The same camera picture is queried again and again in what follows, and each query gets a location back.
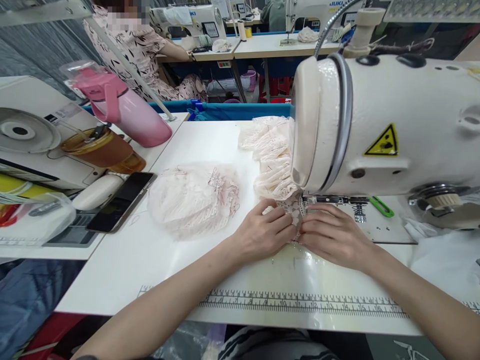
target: pink water bottle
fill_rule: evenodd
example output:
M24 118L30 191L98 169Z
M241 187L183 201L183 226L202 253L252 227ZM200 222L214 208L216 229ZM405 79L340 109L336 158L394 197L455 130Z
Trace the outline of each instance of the pink water bottle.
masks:
M93 60L62 65L63 72L91 101L93 114L103 122L118 126L145 148L166 142L172 129L157 112L120 78Z

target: pink bottle lid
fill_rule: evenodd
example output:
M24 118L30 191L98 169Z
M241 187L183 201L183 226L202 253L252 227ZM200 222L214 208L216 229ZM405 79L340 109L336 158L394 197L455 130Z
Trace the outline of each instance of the pink bottle lid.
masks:
M92 101L91 108L97 118L113 124L120 121L118 97L129 88L116 74L93 60L70 62L59 69L72 81L74 88L79 89ZM105 115L95 105L95 102L103 101L107 105Z

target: hand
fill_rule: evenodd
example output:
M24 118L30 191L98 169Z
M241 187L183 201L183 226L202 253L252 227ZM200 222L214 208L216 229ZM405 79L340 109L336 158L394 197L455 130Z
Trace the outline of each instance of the hand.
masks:
M319 212L303 218L298 242L331 263L366 272L383 249L370 241L355 221L332 204L308 207Z
M269 206L274 209L265 215ZM240 264L251 263L276 254L297 234L290 214L285 214L273 199L263 199L245 217L235 233L228 238Z

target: white sewing machine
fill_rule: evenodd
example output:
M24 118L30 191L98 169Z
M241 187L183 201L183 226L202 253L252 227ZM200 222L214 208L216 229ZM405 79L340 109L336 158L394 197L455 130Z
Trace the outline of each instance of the white sewing machine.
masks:
M358 222L368 197L407 195L436 226L477 228L480 207L460 196L480 186L479 92L472 62L312 56L294 78L292 179Z
M252 9L245 2L245 0L230 0L231 10L233 11L234 19L244 18Z
M185 8L188 8L189 18L188 16L180 17L175 14L175 11ZM152 8L150 9L150 20L153 27L164 34L168 32L168 27L171 26L185 28L195 38L197 46L201 46L199 43L200 35L208 35L213 41L227 38L220 10L213 5Z
M295 22L299 18L315 18L320 21L320 29L327 25L332 15L334 15L344 1L331 0L286 0L285 2L285 25L288 33L295 28ZM343 14L343 17L333 25L333 29L344 26L347 23L355 22L357 11L364 8L367 0L360 1L353 5Z

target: juki sewing machine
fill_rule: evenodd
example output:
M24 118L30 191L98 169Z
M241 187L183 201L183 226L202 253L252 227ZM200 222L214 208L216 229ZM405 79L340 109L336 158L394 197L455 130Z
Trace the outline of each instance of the juki sewing machine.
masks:
M175 14L173 14L174 20L172 20L172 15L168 16L166 14L166 12L175 11L176 7L174 6L152 8L150 9L151 24L160 34L166 34L168 27L181 26L188 30L195 39L197 46L203 46L199 41L199 36L201 35L210 36L212 41L227 38L222 16L217 7L213 5L195 5L187 6L187 8L190 13L190 18L187 21L175 16Z
M230 4L233 11L233 18L236 20L244 18L247 13L252 11L245 0L230 0Z
M348 9L343 17L338 19L333 28L344 26L346 23L354 22L357 11L367 5L367 0ZM344 1L331 0L286 0L285 2L285 25L287 39L280 42L281 45L293 44L294 40L289 39L290 33L295 28L295 22L299 18L315 18L320 21L320 29L323 29L333 14L337 12Z
M367 46L384 12L365 22ZM427 222L478 228L480 206L461 196L480 186L480 65L368 53L296 70L291 176L304 200L351 204L363 223L368 197L406 195Z

